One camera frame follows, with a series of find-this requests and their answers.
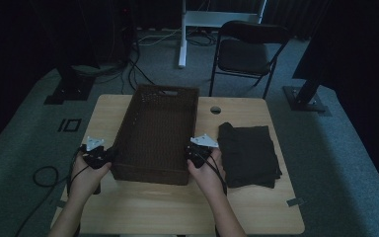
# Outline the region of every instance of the wooden table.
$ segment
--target wooden table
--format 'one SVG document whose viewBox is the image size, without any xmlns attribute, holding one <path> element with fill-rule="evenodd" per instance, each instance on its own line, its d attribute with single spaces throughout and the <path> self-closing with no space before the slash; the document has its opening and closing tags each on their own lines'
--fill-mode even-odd
<svg viewBox="0 0 379 237">
<path fill-rule="evenodd" d="M 131 96 L 103 95 L 92 114 L 88 135 L 103 138 L 111 147 Z M 210 108 L 221 108 L 214 115 Z M 228 199 L 247 234 L 300 234 L 304 223 L 295 198 L 266 102 L 262 99 L 200 97 L 195 136 L 217 138 L 218 126 L 267 125 L 278 157 L 282 176 L 275 188 L 246 186 L 228 190 Z M 91 196 L 83 212 L 81 233 L 103 234 L 213 234 L 214 221 L 205 197 L 195 181 L 187 186 L 117 181 L 108 173 L 101 182 L 102 192 Z M 66 191 L 61 200 L 67 200 Z M 58 216 L 59 208 L 53 218 Z"/>
</svg>

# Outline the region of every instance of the forearm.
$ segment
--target forearm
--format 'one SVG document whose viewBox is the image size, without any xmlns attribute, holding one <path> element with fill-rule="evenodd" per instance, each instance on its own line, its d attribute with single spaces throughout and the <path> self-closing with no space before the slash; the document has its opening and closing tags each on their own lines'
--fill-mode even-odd
<svg viewBox="0 0 379 237">
<path fill-rule="evenodd" d="M 84 206 L 85 203 L 82 201 L 69 200 L 51 227 L 48 237 L 72 237 L 81 221 Z"/>
<path fill-rule="evenodd" d="M 227 197 L 219 195 L 207 199 L 213 212 L 216 228 L 221 237 L 246 236 L 244 229 L 239 223 Z"/>
</svg>

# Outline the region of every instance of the stand base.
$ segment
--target stand base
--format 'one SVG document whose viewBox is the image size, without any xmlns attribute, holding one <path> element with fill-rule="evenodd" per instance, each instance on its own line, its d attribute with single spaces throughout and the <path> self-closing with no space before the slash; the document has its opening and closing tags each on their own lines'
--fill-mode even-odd
<svg viewBox="0 0 379 237">
<path fill-rule="evenodd" d="M 86 101 L 91 93 L 92 86 L 96 78 L 81 77 L 81 82 L 75 87 L 68 87 L 66 82 L 60 80 L 53 95 L 47 96 L 45 105 L 62 105 L 64 101 Z"/>
<path fill-rule="evenodd" d="M 284 90 L 285 97 L 287 98 L 288 104 L 290 105 L 292 111 L 317 112 L 320 116 L 331 116 L 331 112 L 328 107 L 322 105 L 322 102 L 317 94 L 312 98 L 312 100 L 310 100 L 309 103 L 302 104 L 297 103 L 295 100 L 301 87 L 284 86 L 282 89 Z"/>
</svg>

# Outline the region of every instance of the person's right hand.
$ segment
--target person's right hand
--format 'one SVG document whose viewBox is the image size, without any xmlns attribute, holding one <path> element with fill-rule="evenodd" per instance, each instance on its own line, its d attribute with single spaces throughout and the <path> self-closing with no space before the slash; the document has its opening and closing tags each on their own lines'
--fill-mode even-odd
<svg viewBox="0 0 379 237">
<path fill-rule="evenodd" d="M 226 173 L 223 170 L 220 149 L 213 148 L 211 156 L 207 159 L 207 161 L 215 167 L 213 159 L 217 164 L 221 177 L 224 180 Z M 191 160 L 188 160 L 188 164 L 189 172 L 192 174 L 199 188 L 207 198 L 214 198 L 224 195 L 221 181 L 211 167 L 204 164 L 200 168 L 196 169 Z"/>
</svg>

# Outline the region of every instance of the person's left hand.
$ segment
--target person's left hand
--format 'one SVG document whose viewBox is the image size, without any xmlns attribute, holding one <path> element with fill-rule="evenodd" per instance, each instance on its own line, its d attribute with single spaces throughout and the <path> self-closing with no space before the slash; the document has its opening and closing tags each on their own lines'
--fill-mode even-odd
<svg viewBox="0 0 379 237">
<path fill-rule="evenodd" d="M 71 176 L 72 179 L 76 174 L 88 166 L 82 155 L 83 153 L 79 152 L 76 157 L 76 162 Z M 69 199 L 72 198 L 85 204 L 88 198 L 97 189 L 103 176 L 110 170 L 111 165 L 112 163 L 109 162 L 100 169 L 94 170 L 93 168 L 88 167 L 82 171 L 71 183 Z"/>
</svg>

